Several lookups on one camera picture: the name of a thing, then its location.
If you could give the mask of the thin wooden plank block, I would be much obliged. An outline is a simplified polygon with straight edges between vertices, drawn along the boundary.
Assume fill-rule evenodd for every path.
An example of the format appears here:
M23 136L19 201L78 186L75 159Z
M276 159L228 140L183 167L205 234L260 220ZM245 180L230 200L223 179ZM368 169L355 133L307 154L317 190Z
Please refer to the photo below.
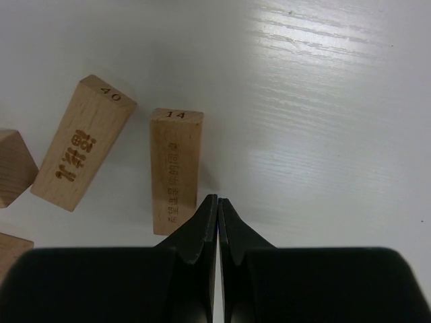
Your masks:
M153 230L169 236L195 213L204 113L157 108L150 116Z

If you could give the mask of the wooden block cube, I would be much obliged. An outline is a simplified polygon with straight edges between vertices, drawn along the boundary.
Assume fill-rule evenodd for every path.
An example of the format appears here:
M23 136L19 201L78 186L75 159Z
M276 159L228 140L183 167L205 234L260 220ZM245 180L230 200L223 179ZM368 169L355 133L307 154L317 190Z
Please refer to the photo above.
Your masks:
M1 208L7 208L30 187L38 167L17 130L1 129Z

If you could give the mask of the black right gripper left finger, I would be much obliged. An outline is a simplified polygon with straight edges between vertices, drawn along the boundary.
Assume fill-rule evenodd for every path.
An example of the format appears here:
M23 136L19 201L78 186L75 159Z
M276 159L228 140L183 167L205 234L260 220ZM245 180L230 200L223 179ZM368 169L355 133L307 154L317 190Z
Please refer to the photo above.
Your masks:
M2 322L211 322L216 195L153 247L40 248L1 285Z

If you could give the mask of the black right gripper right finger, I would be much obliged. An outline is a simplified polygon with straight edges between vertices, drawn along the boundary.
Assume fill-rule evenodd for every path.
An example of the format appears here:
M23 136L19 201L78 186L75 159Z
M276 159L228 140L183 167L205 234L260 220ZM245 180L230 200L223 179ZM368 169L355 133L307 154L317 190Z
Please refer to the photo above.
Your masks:
M278 248L218 202L226 322L429 322L408 263L389 248Z

